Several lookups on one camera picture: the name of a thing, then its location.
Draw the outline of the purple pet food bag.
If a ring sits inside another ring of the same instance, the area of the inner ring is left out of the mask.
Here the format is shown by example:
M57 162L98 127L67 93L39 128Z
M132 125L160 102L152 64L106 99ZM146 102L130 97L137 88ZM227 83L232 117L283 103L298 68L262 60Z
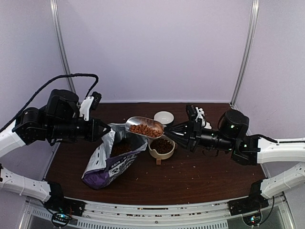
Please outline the purple pet food bag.
M81 177L84 184L101 189L112 183L146 150L145 137L128 133L124 124L109 124L111 131L102 137L102 143L95 149ZM112 150L126 140L131 149L126 153L112 156Z

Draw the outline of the metal food scoop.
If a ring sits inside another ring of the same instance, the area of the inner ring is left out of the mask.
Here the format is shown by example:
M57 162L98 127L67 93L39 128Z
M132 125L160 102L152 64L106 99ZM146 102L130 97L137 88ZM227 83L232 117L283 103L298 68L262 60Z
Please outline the metal food scoop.
M141 116L130 117L124 125L127 132L150 139L160 138L164 134L166 126L158 121Z

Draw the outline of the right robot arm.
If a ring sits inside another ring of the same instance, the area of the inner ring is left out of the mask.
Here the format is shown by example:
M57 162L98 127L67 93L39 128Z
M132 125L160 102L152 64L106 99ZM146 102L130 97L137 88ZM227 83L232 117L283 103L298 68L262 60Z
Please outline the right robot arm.
M164 134L193 152L200 147L231 153L231 159L243 166L256 166L270 162L296 162L297 164L277 176L265 178L251 185L249 197L244 200L247 210L255 210L263 198L292 189L305 182L305 140L273 139L261 134L247 135L249 118L237 110L226 111L219 120L217 130L206 128L205 118L189 105L189 120L166 127Z

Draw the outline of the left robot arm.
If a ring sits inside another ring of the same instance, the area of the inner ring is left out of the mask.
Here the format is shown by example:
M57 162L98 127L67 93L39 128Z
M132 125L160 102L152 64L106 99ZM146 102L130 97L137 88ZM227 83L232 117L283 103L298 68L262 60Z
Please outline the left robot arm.
M71 91L52 90L44 107L26 108L0 132L0 155L36 141L48 141L53 145L59 140L71 143L78 139L88 142L99 140L111 130L100 119L90 117L90 112L97 108L100 99L101 94L93 93L79 103L78 95ZM69 206L60 184L30 179L4 167L0 168L0 187L21 196L49 201L58 212L64 212Z

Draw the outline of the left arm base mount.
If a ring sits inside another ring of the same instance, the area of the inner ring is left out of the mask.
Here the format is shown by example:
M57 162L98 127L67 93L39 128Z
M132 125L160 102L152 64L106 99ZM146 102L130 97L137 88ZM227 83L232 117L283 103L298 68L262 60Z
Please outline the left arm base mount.
M86 203L80 200L66 198L61 185L48 181L50 198L43 202L43 206L51 213L51 223L56 228L66 227L73 216L81 217Z

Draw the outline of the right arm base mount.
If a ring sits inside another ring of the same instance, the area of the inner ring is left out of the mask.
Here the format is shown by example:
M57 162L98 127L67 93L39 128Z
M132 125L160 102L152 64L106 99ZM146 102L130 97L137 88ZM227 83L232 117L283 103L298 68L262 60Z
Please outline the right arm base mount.
M244 223L250 227L258 226L263 221L261 210L269 206L268 199L262 196L260 189L262 182L262 180L254 182L247 197L228 202L230 215L243 215Z

